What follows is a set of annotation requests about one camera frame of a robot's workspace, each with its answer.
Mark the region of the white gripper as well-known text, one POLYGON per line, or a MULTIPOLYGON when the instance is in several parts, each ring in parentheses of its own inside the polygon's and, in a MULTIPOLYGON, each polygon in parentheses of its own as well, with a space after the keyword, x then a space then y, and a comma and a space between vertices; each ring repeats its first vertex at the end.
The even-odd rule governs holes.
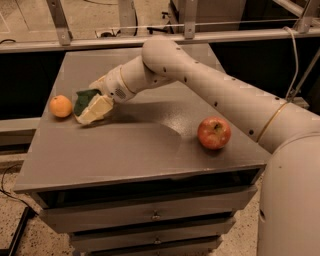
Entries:
POLYGON ((92 82, 89 88, 99 90, 102 94, 108 95, 110 98, 103 95, 94 96, 81 115, 75 115, 76 120, 83 125, 88 125, 102 119, 105 114, 113 109, 113 100, 116 103, 123 103, 135 96, 135 94, 128 89, 121 76, 121 66, 117 66, 106 75, 92 82))

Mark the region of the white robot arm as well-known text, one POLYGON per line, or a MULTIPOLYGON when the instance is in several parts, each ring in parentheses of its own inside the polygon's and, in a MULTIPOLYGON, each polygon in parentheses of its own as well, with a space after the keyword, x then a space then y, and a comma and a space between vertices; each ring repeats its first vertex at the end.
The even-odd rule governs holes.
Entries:
POLYGON ((145 89, 180 81, 271 157, 260 197, 257 256, 320 256, 320 117, 208 67, 166 36, 92 84, 75 113, 90 124, 145 89))

